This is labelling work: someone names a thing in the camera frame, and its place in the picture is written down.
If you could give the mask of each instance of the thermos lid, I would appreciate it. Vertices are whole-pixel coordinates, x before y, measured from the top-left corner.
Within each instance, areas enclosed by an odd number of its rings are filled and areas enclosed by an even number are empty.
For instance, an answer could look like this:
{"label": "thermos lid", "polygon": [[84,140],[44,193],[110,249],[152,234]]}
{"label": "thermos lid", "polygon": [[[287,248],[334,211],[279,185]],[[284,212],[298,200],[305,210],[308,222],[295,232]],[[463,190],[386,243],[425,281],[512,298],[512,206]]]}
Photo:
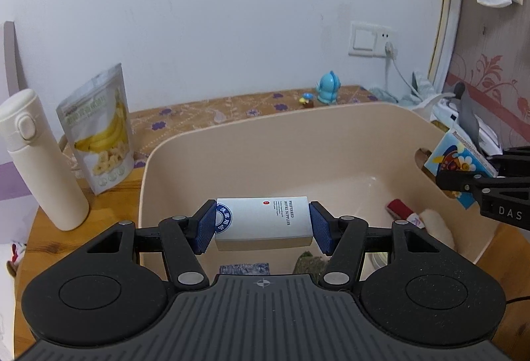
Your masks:
{"label": "thermos lid", "polygon": [[0,105],[0,136],[7,151],[17,151],[31,144],[45,129],[48,129],[48,121],[34,90],[21,90]]}

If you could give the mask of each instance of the colorful box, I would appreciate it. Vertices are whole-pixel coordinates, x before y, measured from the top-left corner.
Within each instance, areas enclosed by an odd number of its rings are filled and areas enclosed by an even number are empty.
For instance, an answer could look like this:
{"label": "colorful box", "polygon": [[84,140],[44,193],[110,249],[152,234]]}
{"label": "colorful box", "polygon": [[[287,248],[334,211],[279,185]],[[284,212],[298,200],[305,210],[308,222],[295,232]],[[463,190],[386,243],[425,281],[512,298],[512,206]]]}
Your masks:
{"label": "colorful box", "polygon": [[[481,171],[490,177],[496,177],[497,172],[486,158],[476,148],[469,144],[455,129],[446,132],[436,146],[433,154],[425,163],[425,168],[433,175],[443,170]],[[475,202],[475,198],[468,192],[454,192],[455,198],[468,209]]]}

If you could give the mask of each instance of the power cord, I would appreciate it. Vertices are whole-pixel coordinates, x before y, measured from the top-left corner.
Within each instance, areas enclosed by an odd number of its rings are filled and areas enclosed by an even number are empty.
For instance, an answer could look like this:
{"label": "power cord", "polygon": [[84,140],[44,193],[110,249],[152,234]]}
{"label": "power cord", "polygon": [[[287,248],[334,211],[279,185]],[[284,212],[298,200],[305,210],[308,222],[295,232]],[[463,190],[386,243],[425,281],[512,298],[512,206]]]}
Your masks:
{"label": "power cord", "polygon": [[526,296],[526,297],[517,297],[517,298],[512,298],[512,299],[509,299],[506,304],[511,304],[511,303],[518,303],[519,301],[528,301],[530,300],[530,296]]}
{"label": "power cord", "polygon": [[399,71],[399,68],[398,68],[398,65],[396,63],[396,54],[394,52],[394,46],[392,45],[392,43],[390,41],[388,41],[386,44],[385,44],[385,53],[388,57],[390,57],[390,59],[392,60],[392,63],[394,64],[394,68],[396,68],[396,71],[398,73],[398,75],[401,77],[401,79],[404,81],[404,83],[406,85],[409,86],[410,90],[412,90],[412,93],[415,94],[416,97],[420,98],[421,100],[423,100],[420,96],[420,94],[416,91],[416,89],[414,89],[414,87],[412,86],[412,84],[410,84],[404,76],[401,75],[401,72]]}

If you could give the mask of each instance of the white thermos bottle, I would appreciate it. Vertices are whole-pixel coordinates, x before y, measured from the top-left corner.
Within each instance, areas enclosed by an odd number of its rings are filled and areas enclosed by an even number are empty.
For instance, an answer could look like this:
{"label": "white thermos bottle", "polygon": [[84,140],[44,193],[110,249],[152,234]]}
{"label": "white thermos bottle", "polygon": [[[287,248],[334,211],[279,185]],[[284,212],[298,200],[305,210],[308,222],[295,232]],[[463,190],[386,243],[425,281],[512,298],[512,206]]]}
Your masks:
{"label": "white thermos bottle", "polygon": [[21,90],[0,105],[0,136],[42,210],[62,231],[77,228],[88,201],[68,168],[37,94]]}

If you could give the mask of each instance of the white box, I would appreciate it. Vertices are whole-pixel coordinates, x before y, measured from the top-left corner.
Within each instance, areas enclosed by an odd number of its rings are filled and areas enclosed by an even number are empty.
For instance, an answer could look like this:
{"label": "white box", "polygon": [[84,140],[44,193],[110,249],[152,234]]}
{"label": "white box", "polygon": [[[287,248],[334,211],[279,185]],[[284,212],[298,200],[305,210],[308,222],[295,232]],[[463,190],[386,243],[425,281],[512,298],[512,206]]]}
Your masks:
{"label": "white box", "polygon": [[220,251],[301,247],[313,240],[307,197],[220,198],[215,223]]}

